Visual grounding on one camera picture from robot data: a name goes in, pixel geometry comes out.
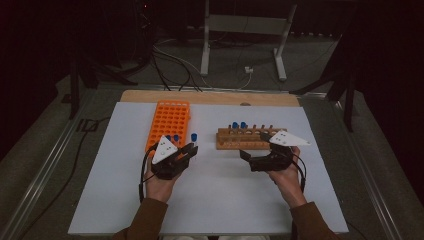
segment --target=person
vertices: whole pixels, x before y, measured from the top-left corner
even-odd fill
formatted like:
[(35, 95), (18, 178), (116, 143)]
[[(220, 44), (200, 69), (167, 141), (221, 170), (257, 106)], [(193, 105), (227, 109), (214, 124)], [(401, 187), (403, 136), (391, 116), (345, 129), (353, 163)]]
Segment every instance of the person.
[[(293, 161), (297, 163), (300, 149), (292, 147), (292, 151), (294, 153)], [(150, 169), (150, 163), (148, 163), (144, 179), (153, 175)], [(283, 199), (289, 205), (293, 222), (297, 226), (298, 236), (301, 240), (340, 239), (328, 228), (315, 203), (307, 202), (300, 188), (298, 169), (293, 164), (285, 170), (270, 171), (268, 175), (275, 182)], [(147, 180), (146, 198), (140, 204), (131, 225), (115, 233), (112, 239), (156, 240), (166, 214), (167, 202), (178, 178), (179, 176), (172, 180), (162, 180), (153, 176)]]

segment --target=white desk frame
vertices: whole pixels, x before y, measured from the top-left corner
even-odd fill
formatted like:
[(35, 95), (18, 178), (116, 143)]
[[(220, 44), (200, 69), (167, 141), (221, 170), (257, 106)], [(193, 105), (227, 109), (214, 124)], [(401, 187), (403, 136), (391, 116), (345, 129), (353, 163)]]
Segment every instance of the white desk frame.
[(205, 30), (204, 45), (202, 55), (202, 65), (200, 74), (203, 77), (208, 75), (209, 69), (209, 31), (241, 32), (241, 33), (259, 33), (270, 35), (281, 35), (281, 42), (278, 48), (274, 48), (273, 54), (278, 71), (278, 79), (285, 81), (287, 79), (284, 69), (283, 59), (281, 58), (287, 36), (293, 21), (293, 16), (297, 5), (292, 5), (289, 15), (286, 19), (263, 18), (249, 16), (215, 15), (209, 13), (209, 0), (205, 0)]

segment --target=brown sweater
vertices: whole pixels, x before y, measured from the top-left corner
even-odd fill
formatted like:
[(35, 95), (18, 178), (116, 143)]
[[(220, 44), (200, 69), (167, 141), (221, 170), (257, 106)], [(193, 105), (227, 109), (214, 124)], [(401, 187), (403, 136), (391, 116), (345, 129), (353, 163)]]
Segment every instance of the brown sweater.
[[(146, 198), (141, 203), (131, 226), (115, 235), (113, 240), (156, 240), (168, 205)], [(340, 239), (324, 222), (315, 203), (310, 202), (290, 210), (301, 240)]]

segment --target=person's left hand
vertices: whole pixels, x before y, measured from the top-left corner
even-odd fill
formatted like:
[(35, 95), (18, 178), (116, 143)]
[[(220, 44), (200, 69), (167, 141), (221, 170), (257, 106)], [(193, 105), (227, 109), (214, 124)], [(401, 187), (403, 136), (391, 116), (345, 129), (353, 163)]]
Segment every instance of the person's left hand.
[[(151, 171), (152, 158), (147, 160), (147, 171), (144, 174), (144, 180), (153, 176), (153, 172)], [(174, 188), (174, 184), (181, 174), (175, 176), (172, 180), (163, 180), (159, 179), (156, 176), (153, 176), (149, 180), (146, 181), (146, 197), (156, 199), (161, 202), (168, 202), (169, 198), (172, 194), (172, 189)]]

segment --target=orange object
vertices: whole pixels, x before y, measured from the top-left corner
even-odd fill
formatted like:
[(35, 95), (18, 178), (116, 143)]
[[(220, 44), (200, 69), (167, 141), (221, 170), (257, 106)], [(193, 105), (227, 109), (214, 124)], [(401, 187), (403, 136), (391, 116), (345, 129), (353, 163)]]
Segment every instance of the orange object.
[[(149, 147), (159, 142), (162, 135), (169, 135), (171, 137), (170, 141), (177, 147), (185, 146), (189, 120), (189, 102), (178, 100), (158, 101), (145, 151), (147, 152)], [(178, 142), (174, 139), (175, 135), (178, 135)]]

